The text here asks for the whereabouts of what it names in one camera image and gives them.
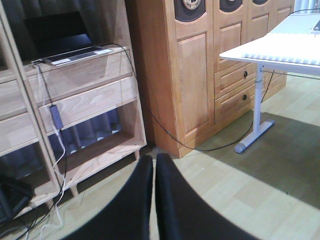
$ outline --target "white keyboard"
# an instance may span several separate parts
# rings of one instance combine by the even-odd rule
[[[268,33],[242,57],[320,66],[320,34]]]

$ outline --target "power cord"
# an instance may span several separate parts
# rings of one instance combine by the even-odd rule
[[[125,54],[126,54],[126,57],[127,57],[130,65],[131,65],[133,75],[134,75],[135,79],[138,80],[138,79],[137,79],[137,74],[136,74],[135,69],[134,69],[134,66],[133,66],[133,64],[132,64],[132,61],[131,61],[131,59],[130,59],[130,57],[129,57],[127,51],[126,51],[126,49],[125,49],[122,45],[117,44],[117,43],[110,43],[110,44],[108,44],[108,45],[116,45],[116,46],[118,46],[118,47],[120,47],[120,48],[122,48],[122,49],[124,50],[124,52],[125,52]],[[263,97],[262,97],[261,103],[263,102],[263,100],[264,100],[264,98],[265,98],[265,96],[266,96],[266,94],[267,94],[267,92],[268,92],[268,89],[269,89],[271,80],[272,80],[272,78],[273,78],[273,76],[274,76],[274,73],[275,73],[275,71],[273,71],[273,73],[272,73],[272,75],[271,75],[271,77],[270,77],[270,80],[269,80],[269,82],[268,82],[266,91],[265,91],[265,93],[264,93],[264,95],[263,95]],[[233,141],[233,142],[231,142],[231,143],[228,143],[228,144],[222,145],[222,146],[218,146],[218,147],[215,147],[215,148],[211,148],[211,149],[200,149],[200,148],[196,148],[196,147],[187,146],[187,145],[185,145],[183,142],[179,141],[175,136],[173,136],[173,135],[161,124],[161,122],[155,117],[155,115],[152,113],[152,111],[149,109],[149,107],[145,104],[145,102],[144,102],[144,101],[142,101],[142,102],[143,102],[143,104],[144,104],[145,109],[147,110],[147,112],[148,112],[148,113],[151,115],[151,117],[156,121],[156,123],[160,126],[160,128],[161,128],[163,131],[165,131],[166,134],[168,134],[173,140],[175,140],[177,143],[179,143],[179,144],[182,145],[183,147],[185,147],[185,148],[187,148],[187,149],[190,149],[190,150],[200,151],[200,152],[212,152],[212,151],[215,151],[215,150],[219,150],[219,149],[226,148],[226,147],[228,147],[228,146],[231,146],[231,145],[239,142],[239,141],[250,131],[250,129],[252,128],[252,126],[253,126],[253,124],[254,124],[254,122],[252,121],[252,123],[251,123],[250,127],[248,128],[248,130],[247,130],[241,137],[239,137],[237,140],[235,140],[235,141]]]
[[[50,105],[53,106],[53,100],[52,100],[52,97],[50,95],[50,92],[49,92],[49,88],[48,88],[48,84],[45,80],[45,77],[44,77],[44,74],[43,74],[43,71],[41,69],[41,67],[39,66],[39,63],[41,63],[42,60],[41,59],[38,59],[36,61],[33,61],[32,62],[32,66],[35,66],[37,68],[37,72],[38,72],[38,79],[40,79],[40,76],[41,76],[41,79],[43,80],[43,83],[44,83],[44,86],[45,86],[45,90],[47,92],[47,95],[48,95],[48,98],[49,98],[49,101],[50,101]],[[43,106],[45,105],[45,99],[44,99],[44,95],[43,95]],[[37,227],[39,224],[41,224],[45,219],[46,217],[50,214],[51,210],[53,209],[53,207],[55,207],[55,210],[56,210],[56,213],[57,213],[57,216],[58,216],[58,219],[60,221],[60,226],[56,226],[56,225],[52,225],[52,224],[45,224],[42,228],[41,228],[41,232],[40,232],[40,239],[42,239],[42,234],[43,234],[43,230],[46,228],[46,227],[55,227],[55,228],[60,228],[63,226],[63,220],[59,214],[59,209],[58,209],[58,204],[59,202],[62,200],[62,197],[64,196],[64,191],[65,191],[65,185],[66,185],[66,176],[67,176],[67,169],[68,169],[68,161],[67,161],[67,155],[66,155],[66,148],[64,146],[64,141],[63,141],[63,133],[62,131],[58,131],[55,127],[54,124],[52,124],[51,122],[51,125],[52,125],[52,128],[54,129],[54,132],[55,132],[55,135],[58,137],[58,140],[59,140],[59,143],[61,145],[61,148],[63,149],[63,153],[61,155],[61,157],[58,158],[58,160],[56,160],[56,162],[54,163],[54,165],[52,166],[53,169],[54,169],[54,172],[60,176],[62,179],[63,179],[63,183],[60,185],[60,190],[59,190],[59,193],[58,193],[58,196],[60,196],[60,198],[58,199],[57,202],[54,202],[52,204],[52,206],[50,207],[50,209],[47,211],[47,213],[37,222],[37,218],[35,218],[35,220],[29,225],[29,227],[27,228],[27,230],[21,234],[18,238],[16,238],[15,240],[20,240],[23,236],[28,236],[29,235],[29,232],[32,231],[35,227]],[[64,176],[56,169],[56,165],[58,164],[58,162],[63,158],[65,158],[65,164],[64,164]]]
[[[288,16],[290,16],[291,14],[298,13],[298,12],[302,12],[302,11],[311,11],[311,10],[320,10],[320,8],[301,9],[301,10],[297,10],[297,11],[293,11],[293,12],[289,13],[289,15],[288,15]]]

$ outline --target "laptop screen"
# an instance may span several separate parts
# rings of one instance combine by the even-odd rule
[[[24,24],[40,57],[92,46],[78,11],[28,18]]]

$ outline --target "desk foot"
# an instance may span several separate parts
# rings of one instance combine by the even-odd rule
[[[248,136],[242,139],[237,145],[234,146],[234,151],[237,154],[242,153],[247,147],[250,146],[257,138],[259,138],[268,128],[275,123],[274,120],[268,119],[264,121],[257,132],[251,132]]]

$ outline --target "laptop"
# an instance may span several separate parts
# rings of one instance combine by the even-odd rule
[[[94,46],[78,11],[28,18],[24,24],[45,63],[62,65],[112,52]]]

